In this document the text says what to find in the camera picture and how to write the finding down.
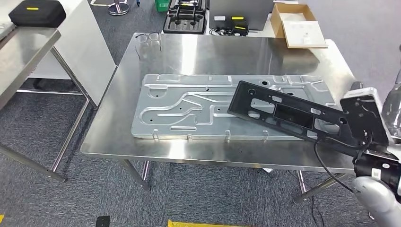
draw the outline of stamped metal plate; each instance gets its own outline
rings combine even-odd
[[[131,132],[143,139],[300,140],[227,113],[241,80],[338,109],[317,76],[148,74]],[[261,100],[251,106],[274,109]]]

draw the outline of cardboard box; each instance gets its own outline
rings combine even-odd
[[[274,4],[270,18],[276,38],[288,48],[327,48],[319,23],[306,4]]]

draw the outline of yellow tape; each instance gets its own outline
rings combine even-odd
[[[195,224],[195,223],[185,223],[185,222],[172,222],[171,220],[168,220],[167,227],[241,227],[241,226]]]

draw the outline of black case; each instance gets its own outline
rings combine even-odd
[[[60,2],[55,0],[25,0],[9,14],[16,26],[58,27],[66,14]]]

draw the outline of white table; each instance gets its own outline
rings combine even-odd
[[[9,12],[22,0],[2,1],[0,24],[10,22]],[[78,81],[99,105],[116,68],[87,0],[59,0],[67,18],[58,27],[55,48],[74,71]],[[52,54],[47,54],[30,78],[70,79]]]

